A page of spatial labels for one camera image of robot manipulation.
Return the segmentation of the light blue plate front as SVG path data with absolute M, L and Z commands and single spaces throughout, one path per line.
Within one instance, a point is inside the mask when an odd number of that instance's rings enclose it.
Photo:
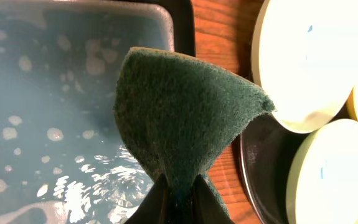
M 333 121 L 311 133 L 292 161 L 289 223 L 358 223 L 358 122 Z

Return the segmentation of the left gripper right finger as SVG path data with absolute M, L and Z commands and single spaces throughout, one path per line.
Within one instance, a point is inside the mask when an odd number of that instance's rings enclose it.
M 192 186 L 193 224 L 233 224 L 201 175 Z

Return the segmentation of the green yellow sponge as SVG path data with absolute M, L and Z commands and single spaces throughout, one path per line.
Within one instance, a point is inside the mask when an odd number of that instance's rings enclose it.
M 198 58 L 132 47 L 116 84 L 114 116 L 127 150 L 172 190 L 169 206 L 190 216 L 191 187 L 256 117 L 275 110 L 256 84 Z

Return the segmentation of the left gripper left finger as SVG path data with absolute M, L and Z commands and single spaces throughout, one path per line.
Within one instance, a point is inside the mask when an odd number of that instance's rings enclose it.
M 161 174 L 138 209 L 125 224 L 166 224 L 169 187 Z

